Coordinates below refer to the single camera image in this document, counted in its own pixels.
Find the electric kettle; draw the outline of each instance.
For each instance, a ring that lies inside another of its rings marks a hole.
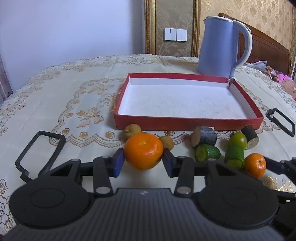
[[[197,71],[204,75],[233,77],[236,67],[243,65],[252,51],[251,30],[240,21],[218,16],[208,16],[200,49]],[[238,36],[245,38],[245,49],[237,60]]]

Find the metal screw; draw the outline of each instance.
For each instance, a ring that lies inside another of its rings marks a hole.
[[[189,187],[179,187],[177,188],[177,192],[180,194],[189,194],[191,193],[191,188]]]
[[[99,194],[108,194],[111,191],[109,187],[98,187],[96,188],[96,192]]]

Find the lace tablecloth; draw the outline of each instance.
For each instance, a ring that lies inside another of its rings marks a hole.
[[[116,130],[113,111],[121,86],[128,73],[171,72],[196,73],[198,59],[194,57],[165,57],[128,55],[77,60],[53,66],[30,78],[27,85],[9,97],[0,111],[0,234],[15,225],[8,208],[12,192],[24,184],[15,160],[40,130],[65,135],[67,143],[53,167],[71,158],[90,162],[95,157],[112,156],[123,147],[122,131]],[[277,107],[296,122],[296,102],[278,83],[261,72],[248,67],[236,69],[235,78],[265,116],[269,108]],[[296,137],[292,138],[267,118],[256,131],[260,142],[245,155],[258,152],[275,160],[290,160],[295,153]],[[151,131],[156,136],[173,138],[175,156],[194,157],[190,132]],[[230,131],[217,132],[217,146],[225,151]],[[27,153],[22,165],[36,178],[56,148],[54,139],[40,137]],[[293,192],[294,185],[284,175],[266,171],[262,180],[273,189]],[[171,188],[176,178],[170,179],[162,162],[147,171],[137,171],[124,164],[118,178],[111,178],[114,190],[130,188]],[[203,177],[195,177],[195,191],[204,186]],[[83,180],[83,187],[92,191],[92,178]]]

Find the white kettle handle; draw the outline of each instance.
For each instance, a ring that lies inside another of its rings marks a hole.
[[[252,38],[252,31],[250,30],[250,28],[248,26],[246,26],[242,22],[236,21],[236,20],[233,20],[233,23],[236,23],[238,25],[238,29],[243,32],[244,37],[245,37],[245,42],[246,42],[244,53],[243,53],[241,59],[239,59],[234,64],[234,67],[239,67],[239,66],[242,66],[250,57],[252,47],[253,47],[253,38]]]

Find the curtain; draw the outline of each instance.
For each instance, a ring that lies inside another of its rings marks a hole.
[[[3,101],[7,99],[8,96],[12,94],[12,89],[10,87],[7,74],[4,69],[2,58],[0,55],[0,105]]]

